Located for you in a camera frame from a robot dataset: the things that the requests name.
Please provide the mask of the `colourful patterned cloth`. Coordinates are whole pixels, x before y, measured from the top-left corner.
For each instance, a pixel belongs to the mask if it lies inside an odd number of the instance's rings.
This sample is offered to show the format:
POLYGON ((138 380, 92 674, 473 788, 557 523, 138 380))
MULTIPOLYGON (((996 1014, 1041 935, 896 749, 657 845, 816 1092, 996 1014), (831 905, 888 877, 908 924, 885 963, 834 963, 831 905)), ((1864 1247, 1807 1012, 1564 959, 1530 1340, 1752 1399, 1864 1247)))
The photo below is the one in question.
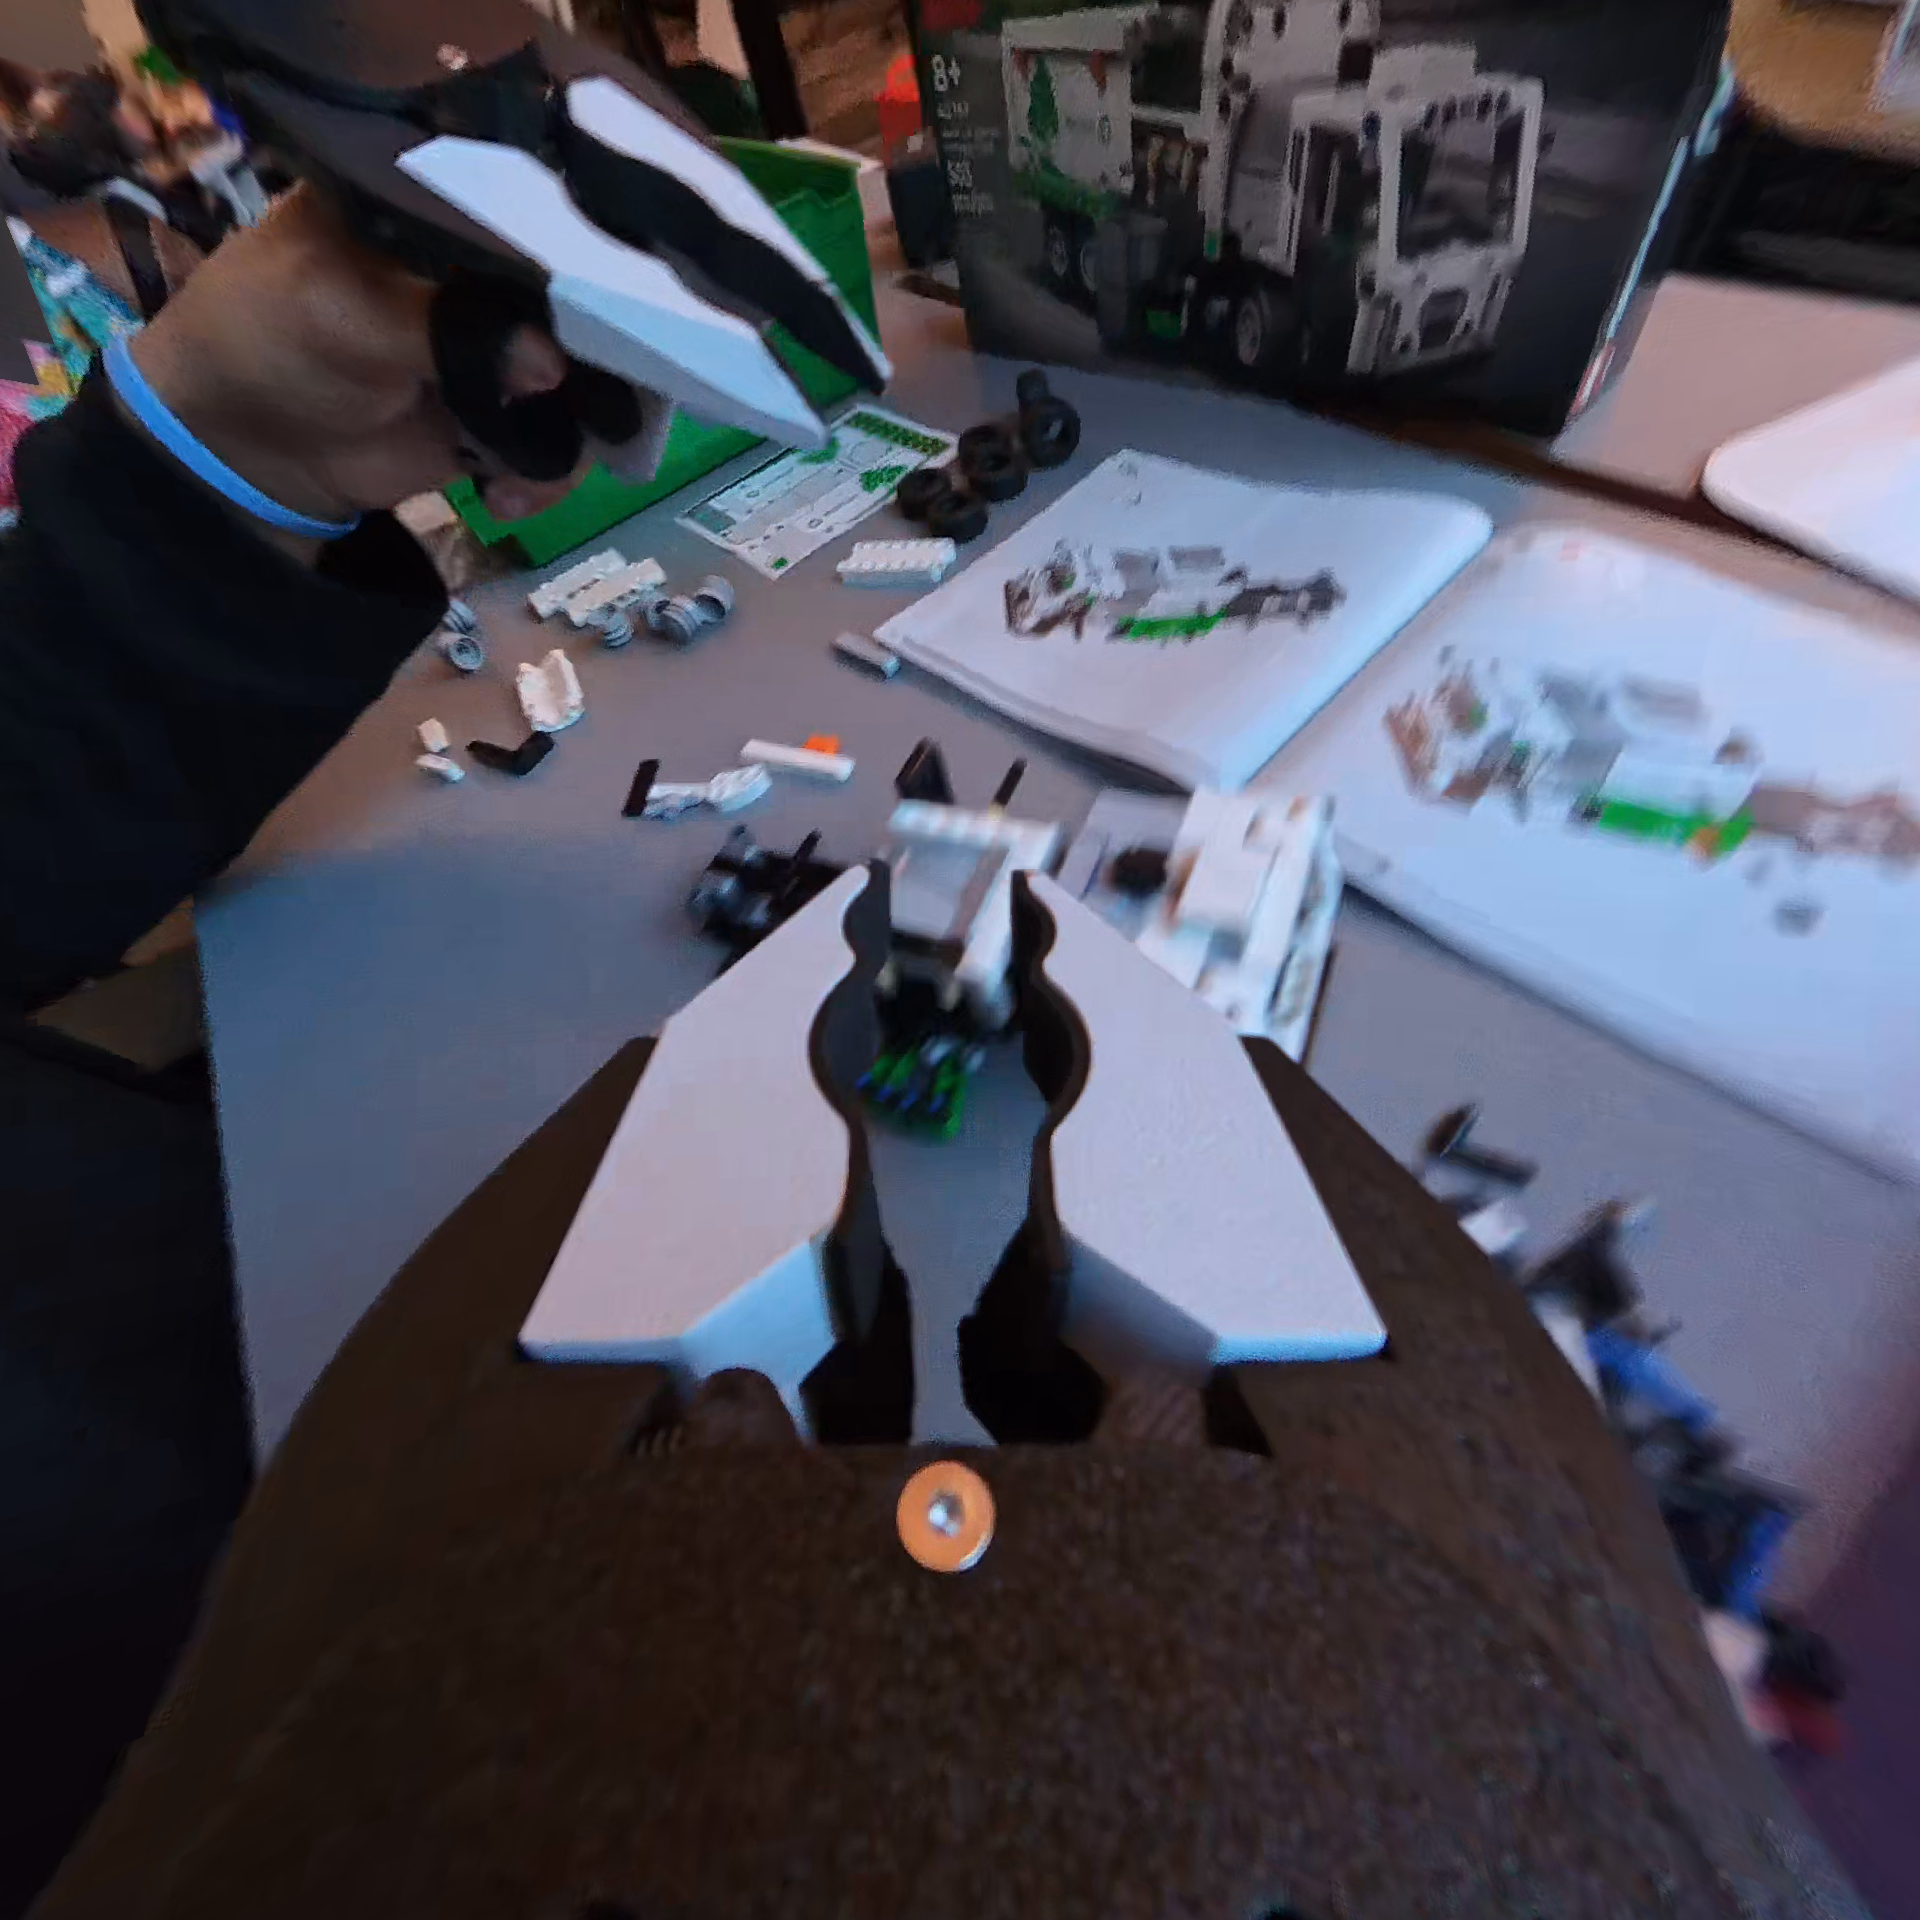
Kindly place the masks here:
POLYGON ((15 447, 79 391, 101 353, 141 325, 130 299, 69 247, 8 214, 7 228, 38 305, 44 341, 28 341, 32 371, 2 382, 2 526, 15 521, 15 447))

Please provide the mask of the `black lego set box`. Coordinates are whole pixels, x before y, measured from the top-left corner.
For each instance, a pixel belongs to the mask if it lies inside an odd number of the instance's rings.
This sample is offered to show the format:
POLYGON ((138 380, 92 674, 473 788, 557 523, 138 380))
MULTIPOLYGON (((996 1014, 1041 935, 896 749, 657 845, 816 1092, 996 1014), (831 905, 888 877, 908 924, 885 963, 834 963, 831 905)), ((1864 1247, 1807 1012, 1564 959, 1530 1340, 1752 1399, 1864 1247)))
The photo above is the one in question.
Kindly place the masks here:
POLYGON ((972 345, 1553 438, 1673 260, 1729 20, 913 4, 972 345))

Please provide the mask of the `blue wristband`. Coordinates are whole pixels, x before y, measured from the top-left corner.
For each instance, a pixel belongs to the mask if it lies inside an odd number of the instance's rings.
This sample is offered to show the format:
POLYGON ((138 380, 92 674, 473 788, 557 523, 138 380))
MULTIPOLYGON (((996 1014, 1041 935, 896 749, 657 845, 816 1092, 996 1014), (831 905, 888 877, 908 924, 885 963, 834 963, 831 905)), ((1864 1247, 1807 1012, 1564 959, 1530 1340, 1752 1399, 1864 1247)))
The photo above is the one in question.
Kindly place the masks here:
POLYGON ((103 374, 117 404, 128 419, 181 467, 194 482, 234 510, 260 532, 274 532, 316 543, 334 543, 360 526, 362 516, 325 518, 303 514, 231 469, 212 447, 194 436, 181 417, 158 396, 133 355, 133 338, 122 335, 103 353, 103 374))

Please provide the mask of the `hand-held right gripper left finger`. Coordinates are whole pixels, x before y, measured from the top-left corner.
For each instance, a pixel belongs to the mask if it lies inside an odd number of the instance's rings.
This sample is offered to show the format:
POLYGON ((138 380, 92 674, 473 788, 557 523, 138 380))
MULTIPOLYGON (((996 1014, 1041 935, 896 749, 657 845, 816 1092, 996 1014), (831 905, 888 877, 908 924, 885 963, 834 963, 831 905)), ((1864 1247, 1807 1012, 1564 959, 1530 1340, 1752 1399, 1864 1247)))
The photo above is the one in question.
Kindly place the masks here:
POLYGON ((892 877, 856 861, 650 1045, 533 1308, 540 1363, 908 1377, 858 1079, 892 877))

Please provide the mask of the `person's left forearm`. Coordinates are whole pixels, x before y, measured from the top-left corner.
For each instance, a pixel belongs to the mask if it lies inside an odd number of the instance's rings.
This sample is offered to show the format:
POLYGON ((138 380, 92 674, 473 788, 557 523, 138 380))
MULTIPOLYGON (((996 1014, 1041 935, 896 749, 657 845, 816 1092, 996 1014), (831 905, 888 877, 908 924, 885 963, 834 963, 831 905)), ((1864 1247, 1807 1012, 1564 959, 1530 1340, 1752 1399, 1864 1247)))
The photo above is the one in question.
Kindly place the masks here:
POLYGON ((93 372, 15 451, 2 542, 2 1001, 106 971, 216 879, 441 625, 385 513, 300 562, 93 372))

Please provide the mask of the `green plastic bin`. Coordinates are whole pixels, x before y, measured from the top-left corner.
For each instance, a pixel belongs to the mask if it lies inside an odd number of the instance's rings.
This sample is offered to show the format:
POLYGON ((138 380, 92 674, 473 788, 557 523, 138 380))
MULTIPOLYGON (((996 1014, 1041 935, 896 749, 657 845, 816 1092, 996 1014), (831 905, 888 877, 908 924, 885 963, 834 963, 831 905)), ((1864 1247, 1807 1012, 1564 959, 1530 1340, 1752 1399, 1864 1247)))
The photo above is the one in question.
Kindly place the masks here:
MULTIPOLYGON (((852 158, 736 135, 719 138, 718 149, 828 269, 869 332, 878 332, 866 213, 852 158)), ((466 534, 487 554, 516 566, 542 566, 702 482, 733 457, 769 451, 769 441, 738 428, 677 413, 649 477, 631 481, 594 463, 560 500, 521 518, 496 516, 473 482, 447 486, 444 495, 466 534)))

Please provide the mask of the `black lego subassembly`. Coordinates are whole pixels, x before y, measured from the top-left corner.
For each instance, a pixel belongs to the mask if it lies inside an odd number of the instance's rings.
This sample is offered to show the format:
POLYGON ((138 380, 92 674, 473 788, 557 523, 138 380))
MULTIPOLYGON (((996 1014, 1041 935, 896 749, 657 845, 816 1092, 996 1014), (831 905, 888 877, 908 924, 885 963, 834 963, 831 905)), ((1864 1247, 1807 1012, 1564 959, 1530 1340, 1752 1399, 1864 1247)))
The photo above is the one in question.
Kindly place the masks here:
POLYGON ((844 867, 823 858, 818 843, 816 833, 791 851, 762 845, 745 825, 726 834, 687 892, 694 927, 718 945, 726 964, 839 879, 844 867))

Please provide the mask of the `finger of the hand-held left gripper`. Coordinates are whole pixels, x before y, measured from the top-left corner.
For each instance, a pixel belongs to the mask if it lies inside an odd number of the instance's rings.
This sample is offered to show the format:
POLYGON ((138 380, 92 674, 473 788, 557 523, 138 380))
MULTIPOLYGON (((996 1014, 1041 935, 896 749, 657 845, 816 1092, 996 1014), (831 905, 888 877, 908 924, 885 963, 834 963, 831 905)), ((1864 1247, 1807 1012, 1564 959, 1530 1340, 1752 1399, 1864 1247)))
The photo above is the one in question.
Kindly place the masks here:
POLYGON ((785 447, 824 445, 824 420, 757 325, 599 230, 530 153, 439 135, 397 167, 544 269, 550 329, 568 355, 702 420, 785 447))
POLYGON ((561 108, 561 177, 600 233, 678 269, 702 297, 776 325, 864 393, 892 386, 873 329, 706 138, 610 78, 570 81, 561 108))

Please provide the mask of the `white lego truck model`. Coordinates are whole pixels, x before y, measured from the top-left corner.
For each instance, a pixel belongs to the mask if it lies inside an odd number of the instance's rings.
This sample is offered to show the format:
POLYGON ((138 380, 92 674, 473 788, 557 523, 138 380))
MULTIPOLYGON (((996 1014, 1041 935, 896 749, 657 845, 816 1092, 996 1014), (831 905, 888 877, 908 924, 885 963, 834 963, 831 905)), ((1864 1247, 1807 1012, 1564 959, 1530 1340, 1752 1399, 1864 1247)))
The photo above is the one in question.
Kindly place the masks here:
POLYGON ((1330 797, 1104 790, 1055 877, 1244 1038, 1305 1062, 1343 894, 1330 797))

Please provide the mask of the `open lego instruction booklet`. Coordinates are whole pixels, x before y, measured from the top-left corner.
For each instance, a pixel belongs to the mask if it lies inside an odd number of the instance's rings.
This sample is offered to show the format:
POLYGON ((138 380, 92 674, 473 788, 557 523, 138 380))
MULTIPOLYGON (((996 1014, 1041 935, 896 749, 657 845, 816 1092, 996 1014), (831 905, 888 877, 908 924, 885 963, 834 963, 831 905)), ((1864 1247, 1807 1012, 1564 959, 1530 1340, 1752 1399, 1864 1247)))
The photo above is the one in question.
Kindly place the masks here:
POLYGON ((1916 641, 1591 526, 1138 451, 874 636, 1180 788, 1326 797, 1434 941, 1916 1175, 1916 641))

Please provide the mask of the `lego sticker sheet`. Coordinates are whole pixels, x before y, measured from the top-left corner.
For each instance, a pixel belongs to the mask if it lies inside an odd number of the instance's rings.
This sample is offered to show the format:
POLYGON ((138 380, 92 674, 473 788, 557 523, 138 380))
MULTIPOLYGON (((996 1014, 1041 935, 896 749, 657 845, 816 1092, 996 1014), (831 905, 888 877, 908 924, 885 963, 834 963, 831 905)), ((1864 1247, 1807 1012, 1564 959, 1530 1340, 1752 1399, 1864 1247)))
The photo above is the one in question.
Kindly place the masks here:
POLYGON ((710 492, 677 526, 733 562, 778 580, 888 506, 902 477, 944 469, 957 436, 874 403, 848 407, 828 443, 789 451, 710 492))

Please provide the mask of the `person's left hand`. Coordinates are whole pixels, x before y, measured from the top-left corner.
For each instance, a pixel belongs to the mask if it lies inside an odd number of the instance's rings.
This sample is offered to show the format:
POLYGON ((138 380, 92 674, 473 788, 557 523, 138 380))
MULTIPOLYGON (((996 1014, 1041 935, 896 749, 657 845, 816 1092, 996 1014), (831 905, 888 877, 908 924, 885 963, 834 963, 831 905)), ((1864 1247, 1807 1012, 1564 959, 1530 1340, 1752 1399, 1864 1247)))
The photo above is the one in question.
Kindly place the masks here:
POLYGON ((158 399, 226 469, 313 521, 389 513, 471 477, 519 518, 561 498, 575 461, 535 481, 446 407, 434 286, 360 247, 313 182, 233 230, 130 345, 158 399))

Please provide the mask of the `white and green lego assembly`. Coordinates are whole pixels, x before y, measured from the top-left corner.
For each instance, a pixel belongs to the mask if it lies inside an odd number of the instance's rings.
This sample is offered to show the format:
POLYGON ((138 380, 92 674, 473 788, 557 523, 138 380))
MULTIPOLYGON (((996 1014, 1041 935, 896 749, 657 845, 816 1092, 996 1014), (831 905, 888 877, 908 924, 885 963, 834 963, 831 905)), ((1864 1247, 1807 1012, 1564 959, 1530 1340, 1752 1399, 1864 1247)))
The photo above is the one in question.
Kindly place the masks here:
POLYGON ((880 861, 892 941, 873 982, 878 1052, 858 1079, 869 1114, 902 1134, 953 1139, 988 1049, 1017 1021, 1012 879, 1052 870, 1057 823, 1012 813, 1015 758, 988 804, 962 806, 924 739, 896 775, 880 861))

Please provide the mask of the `pile of dark lego pieces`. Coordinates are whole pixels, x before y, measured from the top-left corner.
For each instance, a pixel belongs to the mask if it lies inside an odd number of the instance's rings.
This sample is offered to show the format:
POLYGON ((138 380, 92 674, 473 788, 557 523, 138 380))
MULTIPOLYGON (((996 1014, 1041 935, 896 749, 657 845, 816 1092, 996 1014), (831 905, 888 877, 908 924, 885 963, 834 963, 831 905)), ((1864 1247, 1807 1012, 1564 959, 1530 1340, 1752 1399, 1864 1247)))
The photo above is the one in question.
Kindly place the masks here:
POLYGON ((1649 1490, 1746 1732, 1770 1753, 1834 1756, 1844 1671, 1809 1622, 1770 1602, 1804 1507, 1743 1465, 1717 1405, 1669 1355, 1677 1324, 1648 1314, 1636 1269, 1653 1204, 1607 1198, 1534 1254, 1517 1199, 1537 1165, 1478 1140, 1478 1115, 1469 1102, 1430 1122, 1420 1164, 1425 1189, 1517 1284, 1649 1490))

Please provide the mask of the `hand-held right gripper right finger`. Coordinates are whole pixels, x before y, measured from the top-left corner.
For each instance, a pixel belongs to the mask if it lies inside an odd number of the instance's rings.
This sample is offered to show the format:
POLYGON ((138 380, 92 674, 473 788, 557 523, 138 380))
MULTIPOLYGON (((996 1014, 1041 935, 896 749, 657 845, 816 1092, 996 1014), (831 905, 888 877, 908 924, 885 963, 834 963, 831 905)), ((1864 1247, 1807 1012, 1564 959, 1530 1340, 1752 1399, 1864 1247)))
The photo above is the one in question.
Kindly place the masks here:
POLYGON ((975 1297, 975 1370, 1345 1363, 1386 1330, 1241 1038, 1041 874, 1009 894, 1026 1214, 975 1297))

